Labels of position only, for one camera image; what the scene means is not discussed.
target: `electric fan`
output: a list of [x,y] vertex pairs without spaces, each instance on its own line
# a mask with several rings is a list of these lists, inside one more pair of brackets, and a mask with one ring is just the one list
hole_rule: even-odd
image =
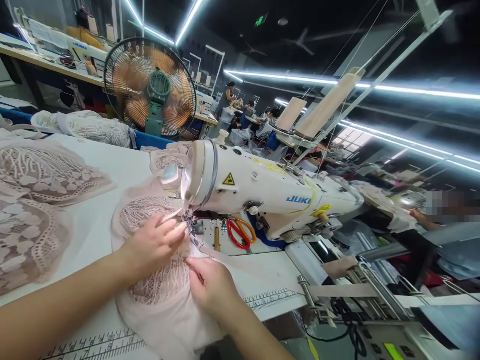
[[181,134],[195,116],[197,94],[169,47],[143,37],[118,43],[105,60],[105,89],[120,119],[158,137]]

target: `human hand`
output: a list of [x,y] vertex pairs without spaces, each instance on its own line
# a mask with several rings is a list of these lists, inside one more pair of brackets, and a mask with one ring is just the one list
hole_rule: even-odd
[[230,271],[210,258],[188,257],[190,287],[196,302],[220,324],[246,306]]
[[162,223],[165,214],[156,213],[140,230],[113,253],[128,271],[129,285],[145,279],[166,265],[185,238],[187,223],[170,219]]

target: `red-handled scissors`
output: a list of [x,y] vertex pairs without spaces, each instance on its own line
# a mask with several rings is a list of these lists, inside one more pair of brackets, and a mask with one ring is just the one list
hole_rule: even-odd
[[[246,221],[243,221],[242,219],[240,219],[236,216],[233,216],[233,219],[229,217],[227,219],[226,223],[227,223],[227,226],[228,226],[228,236],[230,236],[230,239],[239,248],[244,249],[244,250],[250,249],[250,244],[253,244],[257,241],[257,235],[255,234],[254,229]],[[247,236],[242,224],[245,225],[247,227],[247,229],[250,231],[251,237]],[[234,234],[232,233],[232,228],[235,230],[235,232],[238,235],[241,236],[244,244],[237,241]]]

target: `exit sign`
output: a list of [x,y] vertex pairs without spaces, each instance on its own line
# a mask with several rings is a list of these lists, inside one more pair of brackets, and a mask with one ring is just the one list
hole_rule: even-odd
[[258,20],[255,22],[255,27],[259,27],[260,25],[265,24],[265,21],[267,20],[267,16],[268,14],[260,16]]

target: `ceiling fan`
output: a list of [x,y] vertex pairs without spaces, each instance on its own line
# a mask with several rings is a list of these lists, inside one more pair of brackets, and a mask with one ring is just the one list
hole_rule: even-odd
[[245,41],[245,44],[250,48],[250,50],[248,51],[249,54],[256,53],[256,54],[260,54],[260,55],[263,55],[263,56],[267,56],[266,53],[254,49],[248,42]]
[[309,29],[306,27],[303,32],[301,33],[300,37],[298,40],[290,40],[290,39],[283,39],[285,42],[289,44],[295,44],[299,48],[302,48],[305,50],[307,53],[309,53],[311,56],[315,55],[315,53],[310,50],[306,45],[305,45],[305,38],[307,37],[307,34],[309,33]]

